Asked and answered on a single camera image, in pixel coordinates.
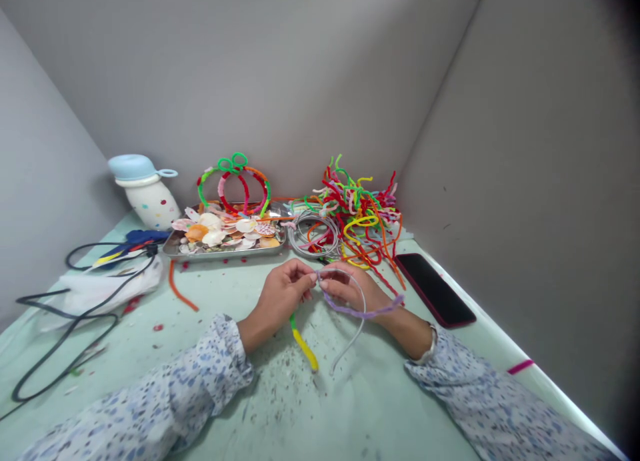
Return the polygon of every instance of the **black cable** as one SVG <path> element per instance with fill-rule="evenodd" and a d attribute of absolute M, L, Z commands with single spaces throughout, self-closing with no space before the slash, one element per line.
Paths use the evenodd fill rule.
<path fill-rule="evenodd" d="M 4 416 L 0 417 L 0 421 L 6 419 L 10 414 L 12 414 L 16 410 L 20 409 L 22 406 L 24 406 L 26 403 L 28 403 L 32 399 L 35 399 L 36 397 L 42 395 L 43 393 L 45 393 L 46 391 L 48 391 L 49 389 L 54 387 L 54 385 L 56 385 L 57 382 L 62 380 L 71 371 L 73 371 L 74 369 L 78 368 L 79 366 L 82 366 L 84 363 L 92 360 L 95 356 L 97 356 L 98 354 L 101 353 L 101 351 L 98 351 L 98 352 L 92 354 L 91 356 L 89 356 L 87 359 L 81 361 L 81 359 L 85 356 L 86 352 L 89 349 L 91 349 L 92 346 L 94 346 L 95 344 L 99 343 L 107 334 L 109 334 L 109 332 L 111 332 L 111 330 L 113 330 L 113 328 L 115 328 L 115 326 L 118 324 L 120 318 L 119 318 L 119 316 L 117 314 L 112 314 L 112 313 L 104 313 L 104 314 L 91 314 L 91 313 L 94 312 L 95 310 L 101 308 L 105 304 L 109 303 L 130 281 L 135 279 L 137 276 L 139 276 L 144 271 L 146 271 L 149 268 L 149 266 L 151 266 L 151 264 L 153 263 L 153 260 L 155 259 L 155 256 L 157 255 L 158 245 L 159 244 L 160 244 L 160 242 L 154 242 L 154 243 L 150 243 L 150 244 L 145 244 L 143 246 L 143 249 L 140 252 L 140 256 L 146 254 L 151 259 L 144 266 L 144 268 L 142 268 L 141 270 L 136 271 L 134 273 L 131 273 L 131 274 L 121 275 L 121 276 L 129 276 L 129 277 L 107 299 L 105 299 L 101 303 L 93 306 L 92 308 L 88 309 L 87 311 L 83 312 L 79 316 L 66 313 L 66 312 L 64 312 L 62 310 L 59 310 L 59 309 L 54 308 L 52 306 L 49 306 L 47 304 L 42 304 L 42 303 L 33 301 L 33 300 L 40 299 L 40 298 L 45 298 L 45 297 L 48 297 L 48 296 L 54 296 L 54 295 L 57 295 L 57 294 L 64 294 L 64 293 L 68 292 L 69 289 L 64 289 L 64 290 L 59 290 L 59 291 L 49 292 L 49 293 L 42 293 L 42 294 L 33 294 L 31 296 L 24 296 L 24 297 L 19 298 L 19 299 L 16 300 L 16 302 L 18 304 L 23 304 L 24 306 L 33 306 L 34 308 L 39 308 L 39 309 L 51 312 L 52 314 L 56 314 L 58 316 L 61 316 L 63 318 L 67 318 L 67 319 L 73 320 L 73 322 L 71 322 L 69 327 L 65 330 L 65 332 L 60 337 L 60 339 L 56 342 L 56 344 L 42 358 L 40 358 L 40 360 L 36 364 L 34 364 L 31 367 L 31 369 L 29 369 L 29 371 L 27 371 L 27 373 L 18 381 L 18 383 L 16 384 L 15 388 L 13 389 L 13 392 L 11 393 L 11 399 L 12 399 L 12 401 L 18 402 L 20 404 L 18 406 L 16 406 L 14 409 L 12 409 L 11 411 L 9 411 L 8 413 L 6 413 Z M 85 244 L 85 245 L 79 246 L 78 248 L 75 248 L 73 251 L 71 251 L 67 255 L 67 257 L 65 258 L 65 263 L 71 269 L 78 270 L 78 271 L 85 271 L 85 270 L 89 269 L 90 266 L 87 266 L 86 268 L 80 268 L 80 267 L 77 267 L 77 266 L 73 266 L 71 264 L 71 262 L 69 260 L 70 260 L 70 258 L 71 258 L 71 256 L 73 254 L 77 253 L 79 250 L 84 249 L 84 248 L 89 248 L 89 247 L 93 247 L 93 246 L 113 246 L 113 245 L 117 245 L 117 246 L 122 246 L 122 245 L 140 246 L 140 243 L 94 243 L 94 244 Z M 35 394 L 32 394 L 30 396 L 26 396 L 26 397 L 22 397 L 20 395 L 20 390 L 24 386 L 25 382 L 27 382 L 29 380 L 29 378 L 40 368 L 40 366 L 42 366 L 60 348 L 60 346 L 62 346 L 62 344 L 71 335 L 71 333 L 78 327 L 78 325 L 82 321 L 90 320 L 90 319 L 98 319 L 98 318 L 113 318 L 113 321 L 112 321 L 111 325 L 107 328 L 107 330 L 104 331 L 95 340 L 93 340 L 51 383 L 46 385 L 44 388 L 42 388 L 40 391 L 38 391 Z"/>
<path fill-rule="evenodd" d="M 74 271 L 86 271 L 86 270 L 88 270 L 91 266 L 75 266 L 75 265 L 71 264 L 71 256 L 76 254 L 79 250 L 83 250 L 85 248 L 92 248 L 93 246 L 142 246 L 143 248 L 148 248 L 150 246 L 159 246 L 162 243 L 164 243 L 163 240 L 154 241 L 154 242 L 148 243 L 148 244 L 142 244 L 142 243 L 90 243 L 90 244 L 83 244 L 82 246 L 78 246 L 73 251 L 71 251 L 69 254 L 67 254 L 67 257 L 65 258 L 65 264 L 67 265 L 67 267 L 69 269 L 74 270 Z"/>

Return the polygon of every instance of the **bottle lid handle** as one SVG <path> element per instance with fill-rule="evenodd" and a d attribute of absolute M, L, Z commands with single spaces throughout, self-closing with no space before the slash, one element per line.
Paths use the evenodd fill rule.
<path fill-rule="evenodd" d="M 178 175 L 178 171 L 173 169 L 160 169 L 157 173 L 162 177 L 176 177 Z"/>

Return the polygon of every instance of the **white plastic bag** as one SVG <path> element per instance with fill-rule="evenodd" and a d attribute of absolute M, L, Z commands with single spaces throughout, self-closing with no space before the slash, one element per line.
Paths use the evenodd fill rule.
<path fill-rule="evenodd" d="M 145 258 L 143 261 L 132 266 L 131 272 L 141 270 L 148 263 L 149 260 Z M 111 301 L 91 312 L 91 314 L 107 313 L 130 299 L 133 299 L 135 296 L 153 291 L 160 284 L 163 278 L 163 272 L 164 267 L 161 257 L 155 256 L 151 265 L 142 274 L 136 275 Z M 116 278 L 108 275 L 95 276 L 93 274 L 87 274 L 86 276 L 61 276 L 59 281 L 63 285 L 63 288 L 69 288 L 71 291 L 67 292 L 64 296 L 56 296 L 56 298 L 53 298 L 48 304 L 65 313 L 79 316 L 93 306 L 106 300 L 128 279 L 129 276 Z M 80 323 L 80 326 L 90 321 L 92 320 L 83 321 Z M 67 318 L 46 313 L 45 316 L 40 316 L 38 329 L 41 332 L 48 332 L 62 328 L 70 323 L 71 320 Z"/>

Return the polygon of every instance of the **red phone case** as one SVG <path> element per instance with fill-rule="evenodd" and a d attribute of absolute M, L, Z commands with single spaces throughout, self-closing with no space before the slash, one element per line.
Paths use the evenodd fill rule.
<path fill-rule="evenodd" d="M 393 258 L 393 261 L 396 263 L 398 268 L 400 268 L 400 270 L 402 271 L 402 274 L 405 275 L 405 278 L 407 278 L 409 283 L 411 283 L 411 285 L 413 286 L 413 289 L 418 293 L 418 296 L 420 297 L 420 299 L 422 299 L 422 302 L 429 308 L 429 311 L 431 312 L 431 314 L 433 314 L 433 317 L 435 318 L 436 321 L 438 321 L 438 324 L 440 326 L 442 326 L 443 328 L 447 328 L 447 329 L 461 328 L 462 326 L 468 326 L 469 324 L 472 324 L 472 323 L 477 321 L 477 318 L 475 317 L 475 314 L 472 313 L 473 314 L 473 319 L 470 320 L 470 321 L 462 321 L 462 322 L 453 323 L 453 324 L 447 323 L 442 318 L 442 316 L 440 316 L 440 313 L 435 309 L 435 306 L 433 304 L 431 304 L 431 301 L 429 301 L 429 298 L 427 297 L 427 295 L 423 292 L 422 289 L 420 289 L 420 286 L 418 286 L 418 283 L 409 274 L 409 272 L 405 268 L 404 264 L 402 264 L 402 257 L 403 256 L 407 256 L 407 254 L 398 254 L 397 256 L 395 256 Z"/>

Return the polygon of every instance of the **hand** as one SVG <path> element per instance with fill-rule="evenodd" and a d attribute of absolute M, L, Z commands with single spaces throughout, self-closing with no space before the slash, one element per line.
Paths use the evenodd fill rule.
<path fill-rule="evenodd" d="M 362 302 L 362 296 L 360 290 L 349 276 L 345 276 L 340 272 L 332 272 L 330 269 L 340 269 L 353 276 L 353 279 L 358 281 L 358 284 L 362 288 L 362 292 L 367 300 L 367 311 L 375 311 L 381 308 L 386 308 L 391 304 L 391 299 L 387 296 L 380 286 L 373 280 L 369 274 L 365 273 L 362 269 L 356 268 L 350 264 L 344 262 L 335 262 L 329 264 L 323 270 L 320 271 L 320 287 L 329 293 L 334 299 L 342 301 L 345 304 L 349 304 L 352 309 L 356 311 L 363 311 L 364 305 Z M 373 321 L 379 321 L 378 318 L 382 316 L 376 316 Z"/>
<path fill-rule="evenodd" d="M 327 270 L 326 272 L 320 271 L 320 287 L 331 294 L 334 299 L 348 303 L 357 311 L 363 310 L 362 296 L 353 280 L 342 273 L 328 271 L 331 268 L 348 272 L 358 281 L 367 300 L 367 311 L 386 308 L 391 304 L 389 296 L 380 289 L 380 286 L 369 274 L 343 262 L 329 264 L 324 268 Z M 389 313 L 376 316 L 372 321 L 385 328 L 400 343 L 411 359 L 420 359 L 431 348 L 433 334 L 429 323 L 401 306 Z"/>
<path fill-rule="evenodd" d="M 238 323 L 245 353 L 254 351 L 273 336 L 289 320 L 303 298 L 311 299 L 309 290 L 316 280 L 313 269 L 298 259 L 271 270 L 255 308 Z"/>

